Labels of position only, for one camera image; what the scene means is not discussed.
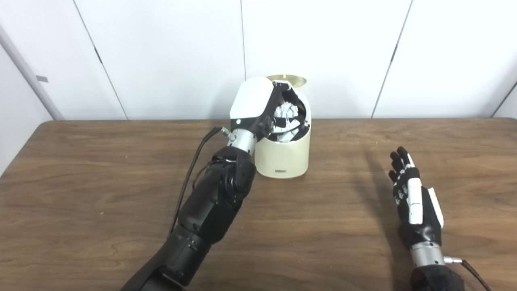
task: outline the cream trash can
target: cream trash can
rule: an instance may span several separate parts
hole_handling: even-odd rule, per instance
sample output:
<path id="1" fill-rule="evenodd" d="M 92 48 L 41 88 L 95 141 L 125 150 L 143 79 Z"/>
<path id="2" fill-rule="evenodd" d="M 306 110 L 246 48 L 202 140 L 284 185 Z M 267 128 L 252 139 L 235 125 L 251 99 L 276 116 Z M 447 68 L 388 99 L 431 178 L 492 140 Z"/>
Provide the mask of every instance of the cream trash can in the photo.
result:
<path id="1" fill-rule="evenodd" d="M 272 141 L 267 138 L 258 142 L 255 147 L 255 165 L 257 171 L 263 176 L 276 179 L 294 178 L 303 175 L 309 167 L 309 146 L 312 130 L 311 109 L 307 98 L 298 92 L 296 94 L 301 106 L 305 108 L 305 124 L 309 126 L 309 130 L 298 140 L 287 143 Z"/>

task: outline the wooden table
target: wooden table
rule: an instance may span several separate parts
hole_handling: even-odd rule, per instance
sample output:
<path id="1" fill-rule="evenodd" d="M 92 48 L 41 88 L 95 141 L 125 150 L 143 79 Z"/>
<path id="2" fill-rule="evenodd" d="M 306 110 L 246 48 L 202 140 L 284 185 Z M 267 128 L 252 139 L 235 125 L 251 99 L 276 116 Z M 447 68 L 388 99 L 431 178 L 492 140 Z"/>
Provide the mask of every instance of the wooden table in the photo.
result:
<path id="1" fill-rule="evenodd" d="M 0 179 L 0 288 L 119 290 L 161 246 L 205 133 L 227 121 L 41 125 Z M 390 151 L 436 189 L 446 255 L 517 288 L 517 121 L 317 120 L 299 178 L 257 175 L 188 290 L 409 290 Z M 194 173 L 225 145 L 216 136 Z M 482 290 L 452 266 L 467 290 Z"/>

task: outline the white wall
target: white wall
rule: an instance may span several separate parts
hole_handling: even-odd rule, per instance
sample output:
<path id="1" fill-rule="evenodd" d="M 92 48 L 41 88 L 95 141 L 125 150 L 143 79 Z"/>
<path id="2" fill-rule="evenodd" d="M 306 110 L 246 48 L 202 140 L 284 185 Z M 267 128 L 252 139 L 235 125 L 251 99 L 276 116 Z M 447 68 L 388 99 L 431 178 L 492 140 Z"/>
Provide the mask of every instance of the white wall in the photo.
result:
<path id="1" fill-rule="evenodd" d="M 489 117 L 517 81 L 517 2 L 413 1 L 401 35 L 410 0 L 76 3 L 0 1 L 64 119 L 225 119 L 245 76 L 282 73 L 315 118 Z"/>
<path id="2" fill-rule="evenodd" d="M 0 176 L 41 123 L 51 120 L 0 46 Z"/>
<path id="3" fill-rule="evenodd" d="M 501 105 L 494 117 L 511 117 L 517 119 L 517 86 Z"/>
<path id="4" fill-rule="evenodd" d="M 76 3 L 129 119 L 228 118 L 245 80 L 239 1 Z"/>
<path id="5" fill-rule="evenodd" d="M 242 1 L 248 78 L 307 78 L 315 118 L 369 118 L 410 0 Z"/>
<path id="6" fill-rule="evenodd" d="M 375 115 L 490 117 L 517 81 L 516 1 L 414 1 Z"/>
<path id="7" fill-rule="evenodd" d="M 72 0 L 2 0 L 0 26 L 67 120 L 125 119 Z"/>

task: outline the cable connector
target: cable connector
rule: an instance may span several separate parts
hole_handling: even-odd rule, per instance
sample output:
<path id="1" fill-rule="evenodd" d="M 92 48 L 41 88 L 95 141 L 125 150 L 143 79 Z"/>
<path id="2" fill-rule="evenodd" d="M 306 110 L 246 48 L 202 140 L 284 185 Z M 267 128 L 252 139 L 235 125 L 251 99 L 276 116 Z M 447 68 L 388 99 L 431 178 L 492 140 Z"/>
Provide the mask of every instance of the cable connector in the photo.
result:
<path id="1" fill-rule="evenodd" d="M 463 260 L 460 258 L 444 256 L 444 262 L 446 264 L 461 264 L 463 263 Z"/>
<path id="2" fill-rule="evenodd" d="M 228 140 L 235 141 L 237 138 L 234 134 L 230 132 L 230 130 L 226 127 L 221 128 L 221 132 L 224 134 L 224 136 L 228 137 Z"/>

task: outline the metal hinge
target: metal hinge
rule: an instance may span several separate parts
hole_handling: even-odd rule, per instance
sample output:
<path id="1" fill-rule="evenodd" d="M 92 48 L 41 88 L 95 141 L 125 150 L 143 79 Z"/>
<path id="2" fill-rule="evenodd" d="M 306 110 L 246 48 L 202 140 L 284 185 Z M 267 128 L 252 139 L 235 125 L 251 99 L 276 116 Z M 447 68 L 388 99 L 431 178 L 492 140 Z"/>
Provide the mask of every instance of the metal hinge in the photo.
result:
<path id="1" fill-rule="evenodd" d="M 397 53 L 397 48 L 399 47 L 399 44 L 395 45 L 395 49 L 393 50 L 393 54 L 391 55 L 391 60 L 389 61 L 390 64 L 393 62 L 393 58 L 395 57 L 395 54 Z"/>
<path id="2" fill-rule="evenodd" d="M 95 53 L 97 54 L 97 57 L 99 58 L 100 63 L 102 64 L 102 60 L 101 60 L 101 58 L 99 56 L 99 52 L 97 51 L 97 48 L 94 47 L 94 50 L 95 50 Z"/>

